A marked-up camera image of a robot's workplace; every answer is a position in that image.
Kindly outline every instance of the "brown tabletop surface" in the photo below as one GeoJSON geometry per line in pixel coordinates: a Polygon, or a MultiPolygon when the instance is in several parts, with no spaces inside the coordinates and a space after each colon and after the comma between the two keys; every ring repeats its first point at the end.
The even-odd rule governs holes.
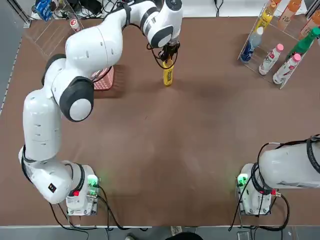
{"type": "MultiPolygon", "coordinates": [[[[244,164],[257,160],[260,147],[319,132],[319,46],[312,46],[279,90],[237,61],[254,22],[254,17],[184,19],[170,87],[163,85],[145,37],[128,27],[115,67],[121,97],[96,99],[83,122],[63,118],[57,158],[95,170],[121,225],[229,225],[236,207],[235,177],[244,164]]],[[[57,224],[18,160],[23,102],[41,88],[45,64],[23,39],[0,117],[2,226],[57,224]]],[[[318,189],[281,192],[290,203],[290,225],[320,225],[318,189]]],[[[279,200],[259,223],[279,225],[284,217],[279,200]]],[[[101,208],[98,216],[74,222],[105,226],[106,219],[101,208]]],[[[243,222],[256,220],[245,217],[243,222]]]]}

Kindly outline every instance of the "pink basket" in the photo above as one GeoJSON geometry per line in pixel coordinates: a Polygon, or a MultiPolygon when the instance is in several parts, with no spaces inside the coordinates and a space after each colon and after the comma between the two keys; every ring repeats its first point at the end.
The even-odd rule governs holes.
{"type": "MultiPolygon", "coordinates": [[[[108,71],[108,68],[103,69],[96,78],[98,79],[100,78],[100,76],[103,76],[106,73],[106,71],[108,71]]],[[[91,79],[93,79],[97,73],[98,72],[93,73],[93,75],[91,76],[91,79]]],[[[94,90],[107,91],[112,87],[113,83],[114,83],[114,67],[112,66],[106,76],[104,76],[102,79],[94,83],[94,90]]]]}

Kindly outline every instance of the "shoe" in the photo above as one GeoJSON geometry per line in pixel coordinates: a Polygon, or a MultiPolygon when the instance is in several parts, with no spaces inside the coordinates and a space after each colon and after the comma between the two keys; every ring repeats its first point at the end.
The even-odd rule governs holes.
{"type": "Polygon", "coordinates": [[[175,236],[179,233],[182,233],[182,227],[181,226],[171,226],[171,235],[175,236]]]}
{"type": "Polygon", "coordinates": [[[135,240],[132,236],[126,236],[125,240],[135,240]]]}

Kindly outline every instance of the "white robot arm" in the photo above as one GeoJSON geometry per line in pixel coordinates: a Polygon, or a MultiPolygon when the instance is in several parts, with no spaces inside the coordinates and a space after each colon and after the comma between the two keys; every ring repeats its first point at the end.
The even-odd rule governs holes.
{"type": "Polygon", "coordinates": [[[305,140],[270,144],[279,145],[265,151],[258,163],[246,164],[238,177],[239,192],[245,190],[241,210],[247,215],[269,213],[272,190],[320,188],[318,135],[305,140]]]}
{"type": "Polygon", "coordinates": [[[25,145],[19,152],[24,175],[51,204],[66,199],[70,215],[90,215],[97,199],[92,185],[97,177],[88,165],[59,162],[61,113],[72,122],[86,119],[94,107],[93,73],[116,64],[123,50],[122,30],[140,26],[152,48],[179,44],[181,0],[165,0],[159,12],[150,0],[135,0],[111,12],[105,20],[68,38],[65,55],[47,63],[42,89],[32,91],[23,106],[25,145]]]}

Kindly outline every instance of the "green bottle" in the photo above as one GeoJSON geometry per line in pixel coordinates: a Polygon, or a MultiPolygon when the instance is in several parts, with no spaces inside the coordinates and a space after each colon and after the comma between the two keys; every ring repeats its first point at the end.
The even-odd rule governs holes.
{"type": "Polygon", "coordinates": [[[313,28],[304,39],[301,39],[292,48],[292,50],[286,56],[285,60],[287,61],[289,58],[291,58],[295,54],[300,54],[300,56],[302,57],[302,55],[305,54],[309,50],[313,40],[319,35],[320,35],[320,28],[319,27],[313,28]]]}

